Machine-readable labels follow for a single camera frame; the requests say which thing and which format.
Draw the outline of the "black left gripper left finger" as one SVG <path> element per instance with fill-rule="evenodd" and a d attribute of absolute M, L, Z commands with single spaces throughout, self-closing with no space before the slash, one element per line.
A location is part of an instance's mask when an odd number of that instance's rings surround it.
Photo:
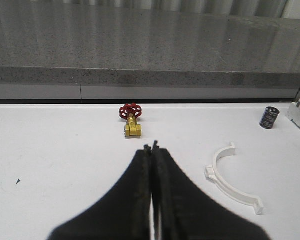
<path fill-rule="evenodd" d="M 151 147 L 137 150 L 116 184 L 93 206 L 56 227 L 50 240 L 149 240 Z"/>

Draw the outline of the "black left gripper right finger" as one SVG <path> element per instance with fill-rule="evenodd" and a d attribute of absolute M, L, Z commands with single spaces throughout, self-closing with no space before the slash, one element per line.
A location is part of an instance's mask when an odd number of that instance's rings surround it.
<path fill-rule="evenodd" d="M 153 143 L 152 199 L 157 240 L 268 240 L 258 225 L 200 190 L 170 153 Z"/>

